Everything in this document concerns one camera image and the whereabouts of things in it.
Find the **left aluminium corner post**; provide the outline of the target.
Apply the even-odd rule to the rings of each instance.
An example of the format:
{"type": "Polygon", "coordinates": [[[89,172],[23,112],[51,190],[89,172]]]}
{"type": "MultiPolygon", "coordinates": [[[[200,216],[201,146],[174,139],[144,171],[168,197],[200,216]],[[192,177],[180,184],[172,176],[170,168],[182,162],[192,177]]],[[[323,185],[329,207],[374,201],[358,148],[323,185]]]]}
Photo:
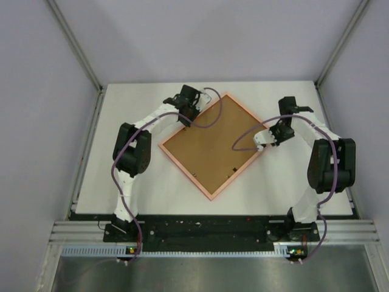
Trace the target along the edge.
{"type": "Polygon", "coordinates": [[[86,57],[85,53],[83,52],[80,43],[78,42],[76,36],[74,35],[70,25],[66,21],[63,12],[61,11],[59,5],[54,0],[45,0],[45,4],[47,5],[48,9],[50,10],[51,14],[53,15],[54,19],[56,20],[58,27],[62,31],[70,49],[72,50],[73,54],[75,55],[75,58],[77,59],[79,65],[81,66],[82,70],[86,74],[89,81],[92,83],[94,88],[100,92],[103,89],[102,84],[98,80],[94,70],[92,69],[92,66],[86,57]]]}

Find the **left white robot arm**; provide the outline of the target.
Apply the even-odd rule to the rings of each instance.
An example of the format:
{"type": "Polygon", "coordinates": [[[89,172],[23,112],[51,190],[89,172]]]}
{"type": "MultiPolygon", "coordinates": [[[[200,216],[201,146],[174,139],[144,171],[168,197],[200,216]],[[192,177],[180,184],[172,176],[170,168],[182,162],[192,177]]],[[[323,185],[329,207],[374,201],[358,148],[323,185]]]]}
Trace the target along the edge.
{"type": "Polygon", "coordinates": [[[153,136],[178,122],[189,126],[206,104],[199,90],[183,85],[178,94],[165,99],[142,120],[120,126],[112,154],[111,176],[119,190],[112,224],[124,241],[134,240],[138,233],[137,225],[132,223],[137,215],[133,186],[151,162],[153,136]]]}

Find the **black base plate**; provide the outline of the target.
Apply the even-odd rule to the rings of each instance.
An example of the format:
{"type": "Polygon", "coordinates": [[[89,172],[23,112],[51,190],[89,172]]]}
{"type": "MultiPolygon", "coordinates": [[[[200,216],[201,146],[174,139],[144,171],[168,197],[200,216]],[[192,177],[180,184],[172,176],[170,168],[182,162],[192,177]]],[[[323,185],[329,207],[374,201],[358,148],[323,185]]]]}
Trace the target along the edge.
{"type": "Polygon", "coordinates": [[[289,215],[136,216],[143,242],[211,243],[253,239],[256,243],[318,242],[316,223],[296,223],[289,215]]]}

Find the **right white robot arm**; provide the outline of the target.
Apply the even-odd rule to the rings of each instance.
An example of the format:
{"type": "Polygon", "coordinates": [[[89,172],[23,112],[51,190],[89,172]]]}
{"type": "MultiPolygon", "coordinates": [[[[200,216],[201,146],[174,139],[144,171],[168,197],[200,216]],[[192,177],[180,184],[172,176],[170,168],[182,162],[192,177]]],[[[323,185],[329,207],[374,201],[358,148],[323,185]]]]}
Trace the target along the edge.
{"type": "Polygon", "coordinates": [[[306,233],[305,224],[316,220],[321,206],[335,193],[354,184],[356,178],[356,143],[334,134],[308,106],[298,106],[295,97],[278,101],[280,118],[270,127],[273,146],[299,134],[311,148],[307,169],[308,188],[287,213],[290,221],[283,226],[285,236],[299,240],[306,233]]]}

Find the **aluminium corner post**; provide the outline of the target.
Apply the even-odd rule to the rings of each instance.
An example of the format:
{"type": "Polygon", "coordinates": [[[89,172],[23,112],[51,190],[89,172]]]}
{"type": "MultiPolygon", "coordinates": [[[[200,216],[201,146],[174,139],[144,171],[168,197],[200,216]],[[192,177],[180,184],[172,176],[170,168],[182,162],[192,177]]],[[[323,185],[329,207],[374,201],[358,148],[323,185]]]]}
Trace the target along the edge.
{"type": "Polygon", "coordinates": [[[63,12],[61,11],[59,5],[54,0],[45,0],[45,4],[47,5],[48,9],[50,10],[51,14],[53,15],[54,19],[56,20],[58,27],[62,31],[70,49],[72,50],[73,54],[75,55],[75,58],[77,59],[79,65],[81,66],[82,70],[86,74],[89,81],[92,83],[94,88],[100,92],[103,89],[102,84],[98,80],[94,70],[92,69],[92,66],[86,57],[85,53],[83,52],[80,43],[78,42],[76,36],[74,35],[70,25],[66,21],[63,12]]]}
{"type": "Polygon", "coordinates": [[[364,15],[369,9],[372,1],[370,0],[362,0],[359,1],[357,8],[355,9],[352,17],[348,21],[345,29],[343,30],[338,42],[334,46],[329,58],[327,59],[323,69],[320,71],[318,77],[316,78],[314,84],[316,89],[320,89],[320,87],[324,84],[328,75],[330,74],[332,68],[337,63],[337,60],[340,58],[342,52],[346,48],[346,45],[350,41],[353,33],[356,31],[357,26],[363,19],[364,15]]]}

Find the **right aluminium corner post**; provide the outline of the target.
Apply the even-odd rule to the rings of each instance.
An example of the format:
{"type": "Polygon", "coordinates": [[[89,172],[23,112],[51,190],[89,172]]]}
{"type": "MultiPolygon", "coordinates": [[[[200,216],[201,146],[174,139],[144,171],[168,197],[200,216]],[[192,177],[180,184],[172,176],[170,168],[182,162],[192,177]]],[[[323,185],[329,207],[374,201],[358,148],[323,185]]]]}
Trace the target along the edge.
{"type": "Polygon", "coordinates": [[[327,59],[323,69],[320,71],[318,77],[316,78],[314,84],[316,89],[320,89],[320,87],[324,84],[328,75],[330,74],[332,68],[337,63],[337,60],[340,58],[342,52],[346,48],[346,45],[350,41],[353,33],[356,31],[357,26],[363,19],[364,15],[369,9],[372,1],[370,0],[362,0],[359,1],[357,8],[355,9],[352,17],[348,21],[345,29],[343,30],[338,42],[334,46],[329,58],[327,59]]]}

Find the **aluminium front rail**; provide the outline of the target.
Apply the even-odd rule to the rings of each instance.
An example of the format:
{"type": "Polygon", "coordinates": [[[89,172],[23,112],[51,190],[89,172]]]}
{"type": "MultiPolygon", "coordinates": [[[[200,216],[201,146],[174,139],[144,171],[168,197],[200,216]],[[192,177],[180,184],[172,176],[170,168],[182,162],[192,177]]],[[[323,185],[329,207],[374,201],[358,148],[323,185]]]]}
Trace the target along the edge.
{"type": "MultiPolygon", "coordinates": [[[[380,238],[371,220],[328,220],[325,245],[378,244],[380,238]]],[[[97,244],[103,242],[104,231],[96,221],[56,221],[49,243],[97,244]]]]}

